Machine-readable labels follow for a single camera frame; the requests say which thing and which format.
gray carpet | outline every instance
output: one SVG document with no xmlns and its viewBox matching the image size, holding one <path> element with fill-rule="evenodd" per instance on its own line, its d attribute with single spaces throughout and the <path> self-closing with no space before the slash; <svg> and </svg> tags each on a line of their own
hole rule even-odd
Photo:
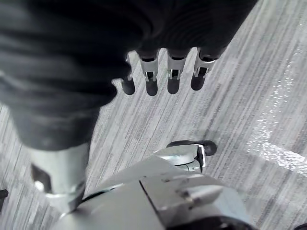
<svg viewBox="0 0 307 230">
<path fill-rule="evenodd" d="M 307 222 L 307 0 L 261 0 L 199 92 L 190 89 L 196 50 L 179 93 L 167 92 L 160 51 L 155 97 L 146 95 L 130 54 L 136 93 L 101 110 L 87 192 L 173 140 L 211 139 L 218 152 L 206 173 L 238 189 L 257 227 L 287 230 Z M 0 229 L 49 229 L 59 214 L 31 184 L 29 158 L 6 107 L 0 111 L 0 188 L 8 188 Z"/>
</svg>

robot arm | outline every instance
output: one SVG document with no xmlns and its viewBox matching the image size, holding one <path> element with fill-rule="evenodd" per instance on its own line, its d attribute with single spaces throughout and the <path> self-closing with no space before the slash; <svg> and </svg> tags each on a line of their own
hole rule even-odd
<svg viewBox="0 0 307 230">
<path fill-rule="evenodd" d="M 168 49 L 168 90 L 198 48 L 191 86 L 199 90 L 256 0 L 41 1 L 0 3 L 0 100 L 11 109 L 32 158 L 32 178 L 60 212 L 85 187 L 90 141 L 101 106 L 123 79 L 135 91 L 127 53 L 140 56 L 157 93 L 158 50 Z"/>
</svg>

